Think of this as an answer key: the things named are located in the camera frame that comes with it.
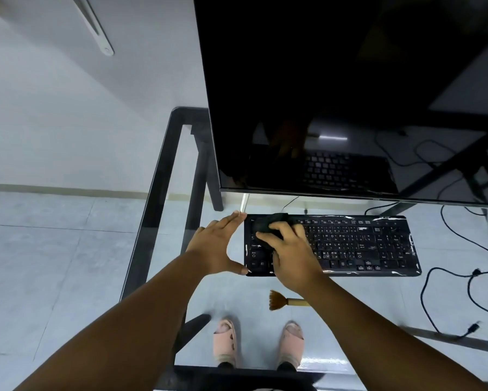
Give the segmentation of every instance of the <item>floor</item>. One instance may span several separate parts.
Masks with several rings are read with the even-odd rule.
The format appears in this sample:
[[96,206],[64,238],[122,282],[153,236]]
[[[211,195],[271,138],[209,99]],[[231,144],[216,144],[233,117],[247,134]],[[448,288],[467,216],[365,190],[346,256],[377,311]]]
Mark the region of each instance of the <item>floor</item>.
[[[249,206],[247,212],[271,213],[280,208]],[[0,390],[15,387],[119,300],[143,209],[141,200],[0,192]],[[187,209],[185,202],[167,202],[149,277],[179,254]],[[303,211],[295,203],[287,210]],[[439,206],[417,205],[404,215],[424,271],[433,266],[465,274],[476,267],[488,270],[488,253],[449,232],[439,217]],[[201,224],[220,217],[209,203],[204,204]],[[462,207],[447,208],[445,217],[456,231],[488,247],[483,217]],[[242,258],[242,233],[241,228],[237,230],[228,247],[228,255],[236,260]],[[419,301],[424,276],[337,281],[393,322],[431,329]],[[241,339],[241,365],[271,368],[280,329],[294,319],[307,335],[303,368],[327,373],[318,387],[339,384],[342,389],[363,389],[314,311],[287,307],[269,312],[269,289],[295,297],[275,278],[219,274],[204,279],[187,317],[208,312],[213,321],[179,352],[177,364],[213,365],[211,333],[219,318],[230,315]],[[440,273],[431,276],[425,296],[430,315],[446,333],[459,334],[482,321],[476,335],[488,339],[488,314],[468,300],[465,289],[461,279]],[[473,296],[488,308],[488,277],[474,281]],[[430,344],[488,381],[488,352]]]

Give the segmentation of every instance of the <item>person's left arm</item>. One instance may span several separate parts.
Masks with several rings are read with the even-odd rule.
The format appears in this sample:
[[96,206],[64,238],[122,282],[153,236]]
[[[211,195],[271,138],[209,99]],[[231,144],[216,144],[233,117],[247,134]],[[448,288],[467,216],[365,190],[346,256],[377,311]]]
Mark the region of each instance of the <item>person's left arm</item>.
[[247,273],[226,253],[245,217],[236,211],[199,228],[185,254],[75,335],[16,390],[153,389],[202,278]]

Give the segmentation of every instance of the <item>foot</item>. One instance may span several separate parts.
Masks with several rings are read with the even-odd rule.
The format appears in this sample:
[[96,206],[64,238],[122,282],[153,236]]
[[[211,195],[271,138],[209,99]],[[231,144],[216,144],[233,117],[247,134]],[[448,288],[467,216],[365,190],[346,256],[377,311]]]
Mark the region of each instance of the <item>foot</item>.
[[289,321],[280,338],[280,354],[278,357],[278,365],[283,362],[289,362],[295,368],[300,366],[302,362],[302,355],[304,353],[304,338],[302,329],[294,322]]
[[237,336],[229,320],[221,320],[213,334],[213,356],[217,365],[229,362],[234,368],[237,367]]

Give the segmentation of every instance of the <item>person's left hand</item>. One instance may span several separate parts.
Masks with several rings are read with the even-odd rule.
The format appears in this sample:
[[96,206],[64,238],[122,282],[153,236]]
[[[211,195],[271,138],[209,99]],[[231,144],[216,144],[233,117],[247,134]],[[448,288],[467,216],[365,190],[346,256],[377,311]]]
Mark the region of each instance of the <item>person's left hand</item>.
[[220,221],[213,220],[205,228],[200,227],[193,235],[186,252],[195,252],[207,265],[208,274],[233,272],[246,275],[248,270],[227,255],[229,239],[247,214],[234,211]]

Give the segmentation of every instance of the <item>glass table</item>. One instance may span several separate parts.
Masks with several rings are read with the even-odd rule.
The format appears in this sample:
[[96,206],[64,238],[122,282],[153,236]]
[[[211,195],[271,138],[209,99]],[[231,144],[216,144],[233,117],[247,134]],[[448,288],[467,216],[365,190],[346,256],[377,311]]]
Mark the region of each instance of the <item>glass table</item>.
[[[179,107],[172,111],[160,151],[149,196],[138,231],[121,298],[126,297],[184,252],[199,226],[220,219],[240,207],[242,195],[221,194],[214,164],[207,109]],[[254,195],[248,214],[282,211],[293,197]],[[363,214],[376,203],[364,200],[299,197],[284,211],[290,214]],[[439,206],[418,204],[405,215],[417,247],[423,276],[341,277],[335,281],[388,318],[450,356],[475,375],[488,381],[488,314],[472,304],[466,280],[434,273],[424,295],[427,309],[445,334],[459,335],[482,321],[475,337],[452,341],[433,331],[420,303],[425,274],[441,266],[460,274],[475,268],[488,270],[488,254],[447,230],[439,217]],[[484,217],[460,206],[448,206],[445,217],[464,236],[488,247]],[[243,262],[243,225],[228,245],[228,256]],[[213,360],[213,331],[223,317],[233,320],[239,338],[239,374],[273,375],[280,333],[289,320],[300,324],[306,349],[299,372],[309,376],[317,388],[365,389],[332,332],[309,307],[268,309],[269,291],[286,297],[297,294],[276,277],[245,277],[221,273],[205,277],[193,294],[177,336],[174,357],[158,389],[186,389],[199,373],[217,373]],[[488,278],[475,280],[474,299],[488,308]]]

